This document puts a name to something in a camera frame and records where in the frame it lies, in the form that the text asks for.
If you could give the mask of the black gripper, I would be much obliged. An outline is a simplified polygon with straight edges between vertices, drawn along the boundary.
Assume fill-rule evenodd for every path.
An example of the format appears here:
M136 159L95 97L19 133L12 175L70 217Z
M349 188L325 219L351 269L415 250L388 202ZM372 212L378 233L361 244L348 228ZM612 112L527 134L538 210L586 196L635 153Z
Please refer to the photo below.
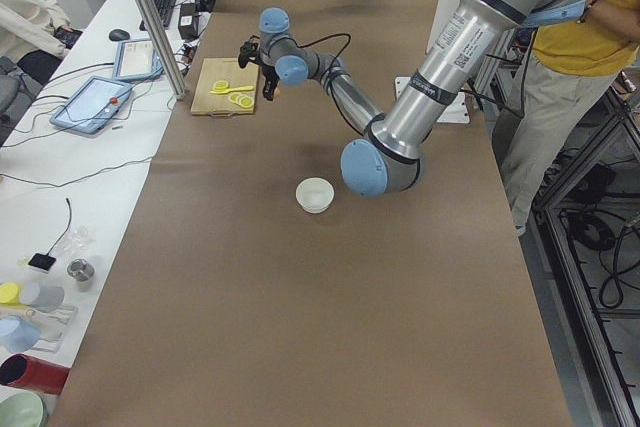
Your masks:
M267 101L272 101L274 91L278 88L279 78L275 67L267 64L262 59L260 53L260 38L258 36L251 35L243 42L239 49L237 62L241 69L245 69L249 63L260 67L262 75L264 76L264 85L262 89L263 98Z

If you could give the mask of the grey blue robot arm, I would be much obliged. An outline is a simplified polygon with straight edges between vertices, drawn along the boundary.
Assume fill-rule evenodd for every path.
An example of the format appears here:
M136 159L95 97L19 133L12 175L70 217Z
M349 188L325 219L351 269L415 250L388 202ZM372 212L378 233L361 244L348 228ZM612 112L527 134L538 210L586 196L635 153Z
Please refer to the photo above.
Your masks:
M388 113L381 112L356 85L337 55L298 45L281 8L265 9L259 36L240 49L238 64L260 66L263 95L279 82L317 81L360 137L341 154L344 183L354 193L379 197L416 184L425 170L421 143L444 110L474 76L489 48L505 31L577 19L586 0L459 0L457 9L428 50L422 65Z

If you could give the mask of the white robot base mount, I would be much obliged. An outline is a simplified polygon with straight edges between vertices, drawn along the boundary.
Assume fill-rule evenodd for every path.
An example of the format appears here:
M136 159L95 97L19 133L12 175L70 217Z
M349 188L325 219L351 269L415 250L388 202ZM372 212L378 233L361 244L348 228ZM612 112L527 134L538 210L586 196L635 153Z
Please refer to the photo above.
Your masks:
M459 0L438 0L425 52L428 52L437 40L458 5ZM438 119L438 123L467 124L469 122L470 114L464 93L458 93L454 102L443 111Z

